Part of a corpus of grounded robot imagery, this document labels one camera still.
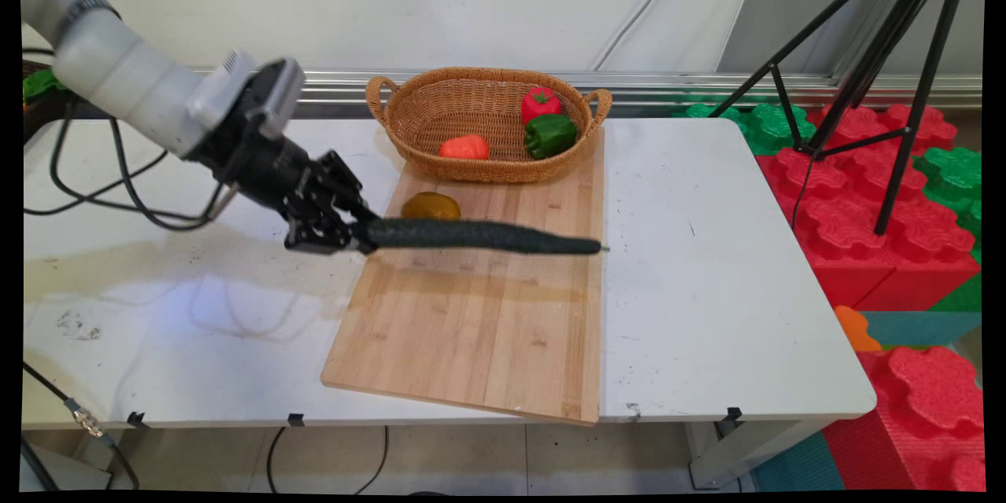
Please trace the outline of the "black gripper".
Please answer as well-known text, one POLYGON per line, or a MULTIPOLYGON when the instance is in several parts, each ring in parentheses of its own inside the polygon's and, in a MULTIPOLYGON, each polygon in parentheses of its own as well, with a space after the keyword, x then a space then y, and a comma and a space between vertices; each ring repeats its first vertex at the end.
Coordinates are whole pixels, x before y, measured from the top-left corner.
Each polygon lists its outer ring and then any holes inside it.
POLYGON ((308 153, 284 133, 262 133, 267 96, 279 93, 277 81, 248 81, 222 123, 198 142, 188 159, 252 201, 284 211, 287 250, 369 255, 375 244, 365 235, 365 227, 380 216, 365 202, 362 182, 338 152, 328 151, 314 160, 316 183, 332 199, 313 202, 313 190, 307 187, 312 170, 308 153), (342 220, 340 211, 349 213, 352 221, 342 220))

